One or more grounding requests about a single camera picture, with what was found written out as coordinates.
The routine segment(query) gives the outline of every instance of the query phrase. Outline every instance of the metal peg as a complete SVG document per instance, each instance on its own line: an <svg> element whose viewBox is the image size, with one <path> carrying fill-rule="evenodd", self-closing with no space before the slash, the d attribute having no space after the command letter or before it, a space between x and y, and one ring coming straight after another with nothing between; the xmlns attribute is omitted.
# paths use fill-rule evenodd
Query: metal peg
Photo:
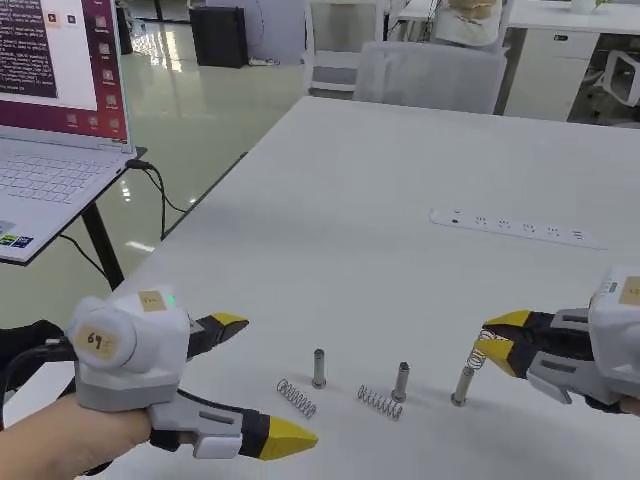
<svg viewBox="0 0 640 480"><path fill-rule="evenodd" d="M453 403L456 407L463 407L466 403L469 385L471 385L471 380L473 380L473 376L475 375L475 373L476 371L469 366L465 366L462 369L456 391L451 394L451 403Z"/></svg>
<svg viewBox="0 0 640 480"><path fill-rule="evenodd" d="M313 380L311 384L317 389L327 385L327 379L324 378L324 350L321 348L313 352Z"/></svg>
<svg viewBox="0 0 640 480"><path fill-rule="evenodd" d="M391 398L398 403L403 403L407 398L407 381L409 380L409 364L407 362L400 363L398 367L398 376L396 377L396 388L391 392Z"/></svg>

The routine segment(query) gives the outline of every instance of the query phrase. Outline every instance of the coil spring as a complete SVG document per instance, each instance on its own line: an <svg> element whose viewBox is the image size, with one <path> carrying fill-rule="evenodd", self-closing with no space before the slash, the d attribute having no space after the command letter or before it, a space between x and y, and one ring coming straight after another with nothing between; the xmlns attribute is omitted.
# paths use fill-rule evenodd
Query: coil spring
<svg viewBox="0 0 640 480"><path fill-rule="evenodd" d="M307 418L313 417L318 410L316 404L311 402L304 393L298 390L286 378L278 382L276 390Z"/></svg>
<svg viewBox="0 0 640 480"><path fill-rule="evenodd" d="M495 340L495 339L496 339L495 333L490 332L489 330L482 330L480 332L480 335L478 335L478 339L476 341ZM469 358L467 358L467 367L469 367L474 371L480 370L486 360L487 360L486 355L482 353L480 350L478 350L477 348L475 348L474 346L473 350L471 350L471 353L469 354Z"/></svg>
<svg viewBox="0 0 640 480"><path fill-rule="evenodd" d="M378 395L371 387L362 385L358 389L356 396L358 397L358 400L375 408L380 413L393 420L398 420L400 415L402 415L402 405L391 398L385 398Z"/></svg>

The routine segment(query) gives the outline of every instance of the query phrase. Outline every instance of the laptop keyboard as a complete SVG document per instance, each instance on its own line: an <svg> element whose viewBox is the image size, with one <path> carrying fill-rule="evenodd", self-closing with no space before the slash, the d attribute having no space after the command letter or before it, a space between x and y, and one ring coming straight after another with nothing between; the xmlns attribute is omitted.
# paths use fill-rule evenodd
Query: laptop keyboard
<svg viewBox="0 0 640 480"><path fill-rule="evenodd" d="M0 194L44 202L74 203L113 162L0 157Z"/></svg>

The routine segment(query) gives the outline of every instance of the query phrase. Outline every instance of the black table leg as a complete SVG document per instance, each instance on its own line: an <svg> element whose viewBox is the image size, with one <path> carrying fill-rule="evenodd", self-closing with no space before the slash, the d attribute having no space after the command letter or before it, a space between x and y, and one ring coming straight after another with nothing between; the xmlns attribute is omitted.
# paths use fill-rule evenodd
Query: black table leg
<svg viewBox="0 0 640 480"><path fill-rule="evenodd" d="M89 237L91 237L93 248L95 248L98 254L102 269L107 275L111 290L115 290L118 285L124 282L124 274L120 268L120 263L118 263L116 252L113 250L113 245L111 245L107 229L102 222L98 205L96 205L95 202L89 205L82 213L82 220L84 221L84 226L87 228Z"/></svg>
<svg viewBox="0 0 640 480"><path fill-rule="evenodd" d="M382 27L382 40L389 40L389 14L384 15L384 27Z"/></svg>

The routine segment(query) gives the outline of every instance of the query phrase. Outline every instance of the laptop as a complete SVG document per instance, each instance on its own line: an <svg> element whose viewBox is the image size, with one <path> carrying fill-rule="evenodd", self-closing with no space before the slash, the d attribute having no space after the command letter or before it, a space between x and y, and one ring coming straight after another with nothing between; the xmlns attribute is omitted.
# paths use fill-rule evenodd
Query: laptop
<svg viewBox="0 0 640 480"><path fill-rule="evenodd" d="M0 3L0 262L28 263L136 156L115 13Z"/></svg>

